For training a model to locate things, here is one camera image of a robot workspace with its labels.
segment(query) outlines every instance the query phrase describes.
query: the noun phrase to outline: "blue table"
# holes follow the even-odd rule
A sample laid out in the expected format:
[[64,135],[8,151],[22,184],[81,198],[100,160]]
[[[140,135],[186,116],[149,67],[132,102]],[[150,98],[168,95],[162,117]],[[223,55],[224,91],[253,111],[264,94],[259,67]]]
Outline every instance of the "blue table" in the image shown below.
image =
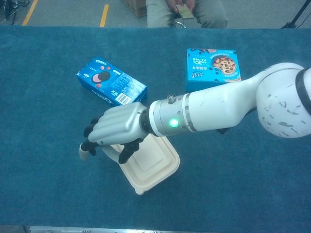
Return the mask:
[[0,27],[0,224],[211,232],[311,230],[310,137],[266,132],[253,112],[222,135],[169,137],[178,171],[143,196],[103,153],[82,162],[90,120],[110,105],[75,77],[96,56],[184,94],[187,48],[236,50],[242,79],[311,65],[311,29]]

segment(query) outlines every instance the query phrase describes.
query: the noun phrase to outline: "robotic hand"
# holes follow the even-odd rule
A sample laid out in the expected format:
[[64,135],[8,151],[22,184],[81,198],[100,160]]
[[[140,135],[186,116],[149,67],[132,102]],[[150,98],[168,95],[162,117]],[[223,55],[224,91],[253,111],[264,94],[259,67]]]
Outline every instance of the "robotic hand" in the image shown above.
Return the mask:
[[275,136],[303,137],[311,133],[311,68],[293,63],[273,65],[254,77],[213,88],[154,101],[148,108],[140,102],[117,106],[92,120],[85,130],[87,141],[80,156],[101,146],[124,145],[116,156],[126,163],[139,143],[155,136],[231,128],[257,108],[261,125]]

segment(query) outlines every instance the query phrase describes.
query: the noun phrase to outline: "black stand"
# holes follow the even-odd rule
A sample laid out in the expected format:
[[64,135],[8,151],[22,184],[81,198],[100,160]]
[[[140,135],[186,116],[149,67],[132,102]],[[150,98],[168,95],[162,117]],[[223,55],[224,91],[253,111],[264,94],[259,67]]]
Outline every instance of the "black stand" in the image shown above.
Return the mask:
[[307,8],[311,0],[306,0],[305,4],[301,7],[300,11],[297,13],[295,18],[292,20],[292,22],[287,23],[284,27],[282,28],[296,28],[297,26],[295,25],[296,21],[299,19],[301,14],[304,12],[304,10]]

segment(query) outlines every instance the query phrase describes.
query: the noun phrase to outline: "white plastic container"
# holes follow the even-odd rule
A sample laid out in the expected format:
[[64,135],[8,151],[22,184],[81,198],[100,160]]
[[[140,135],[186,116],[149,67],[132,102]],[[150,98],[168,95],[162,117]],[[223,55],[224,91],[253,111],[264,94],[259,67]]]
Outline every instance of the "white plastic container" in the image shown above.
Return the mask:
[[[121,152],[123,146],[113,145]],[[179,167],[179,155],[166,137],[149,134],[126,164],[119,164],[135,192],[142,195],[155,187]]]

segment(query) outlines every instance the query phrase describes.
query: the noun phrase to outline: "cardboard box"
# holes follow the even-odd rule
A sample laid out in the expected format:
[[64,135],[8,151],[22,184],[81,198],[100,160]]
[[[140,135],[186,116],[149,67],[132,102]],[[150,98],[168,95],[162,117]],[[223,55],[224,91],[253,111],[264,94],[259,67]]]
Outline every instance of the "cardboard box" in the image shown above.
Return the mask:
[[123,0],[137,18],[147,15],[146,0]]
[[187,49],[186,91],[241,81],[234,50]]
[[147,98],[147,87],[100,57],[76,76],[85,88],[112,105],[125,105]]

